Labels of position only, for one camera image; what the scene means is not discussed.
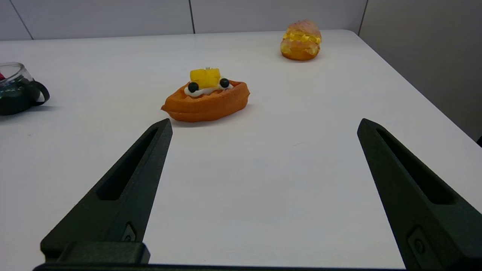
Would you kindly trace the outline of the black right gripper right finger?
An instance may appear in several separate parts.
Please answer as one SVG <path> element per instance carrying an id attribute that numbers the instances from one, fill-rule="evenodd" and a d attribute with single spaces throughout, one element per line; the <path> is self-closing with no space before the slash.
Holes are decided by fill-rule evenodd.
<path id="1" fill-rule="evenodd" d="M 405 268 L 480 271 L 481 213 L 378 123 L 357 136 Z"/>

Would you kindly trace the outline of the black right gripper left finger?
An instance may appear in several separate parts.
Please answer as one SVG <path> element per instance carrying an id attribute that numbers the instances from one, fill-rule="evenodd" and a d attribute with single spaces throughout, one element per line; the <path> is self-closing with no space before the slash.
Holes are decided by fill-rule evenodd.
<path id="1" fill-rule="evenodd" d="M 172 138 L 155 122 L 41 241 L 46 263 L 145 264 L 143 243 Z"/>

